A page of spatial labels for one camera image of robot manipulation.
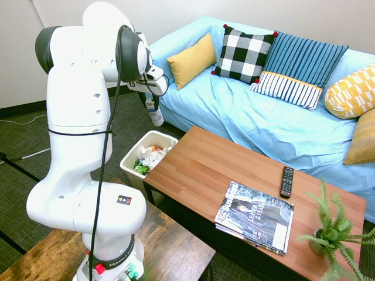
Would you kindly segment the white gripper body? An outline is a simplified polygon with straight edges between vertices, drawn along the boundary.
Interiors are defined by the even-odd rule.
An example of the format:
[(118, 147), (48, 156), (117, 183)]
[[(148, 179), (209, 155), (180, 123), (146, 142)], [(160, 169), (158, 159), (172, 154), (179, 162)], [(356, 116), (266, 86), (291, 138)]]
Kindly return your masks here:
[(163, 70), (155, 65), (148, 72), (145, 72), (140, 79), (127, 82), (127, 86), (130, 90), (150, 93), (156, 96), (163, 96), (168, 89)]

